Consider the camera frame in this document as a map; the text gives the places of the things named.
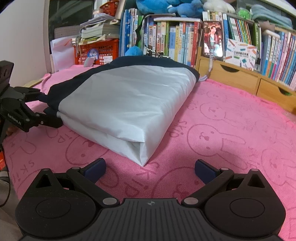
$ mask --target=teal folded cloth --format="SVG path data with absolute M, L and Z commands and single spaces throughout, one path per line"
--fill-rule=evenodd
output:
M 293 29 L 291 19 L 281 16 L 279 14 L 276 14 L 275 12 L 268 10 L 267 8 L 261 5 L 255 4 L 252 6 L 251 10 L 252 10 L 252 20 L 269 21 L 278 26 Z

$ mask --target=orange plastic basket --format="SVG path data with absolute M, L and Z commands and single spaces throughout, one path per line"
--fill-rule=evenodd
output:
M 118 7 L 118 2 L 119 0 L 112 0 L 103 4 L 100 8 L 103 9 L 104 13 L 114 17 Z
M 103 65 L 104 56 L 112 56 L 112 59 L 118 57 L 119 40 L 105 40 L 92 44 L 78 45 L 78 52 L 76 56 L 75 51 L 75 64 L 84 64 L 87 57 L 97 57 L 95 64 Z

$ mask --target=black robotic gripper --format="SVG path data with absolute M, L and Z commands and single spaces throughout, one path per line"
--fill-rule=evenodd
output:
M 42 169 L 16 208 L 22 241 L 281 240 L 285 209 L 258 169 L 236 174 L 195 163 L 205 186 L 177 202 L 122 203 L 95 185 L 106 163 L 97 159 L 66 173 Z

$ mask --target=wooden drawer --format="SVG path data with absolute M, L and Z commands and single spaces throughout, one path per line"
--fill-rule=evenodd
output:
M 275 102 L 283 109 L 296 114 L 296 96 L 293 94 L 286 95 L 285 93 L 287 92 L 277 85 L 261 79 L 257 96 Z
M 252 75 L 248 71 L 241 70 L 242 68 L 228 67 L 228 64 L 215 60 L 210 78 L 232 87 L 245 90 L 251 94 L 256 94 L 258 88 L 258 77 Z M 198 72 L 200 76 L 204 76 L 209 70 L 209 60 L 206 58 L 200 59 Z

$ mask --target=blue round sticker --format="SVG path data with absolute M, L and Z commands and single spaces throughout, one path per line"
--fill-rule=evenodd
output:
M 96 59 L 99 58 L 99 51 L 97 49 L 91 49 L 87 53 L 87 57 L 96 57 Z

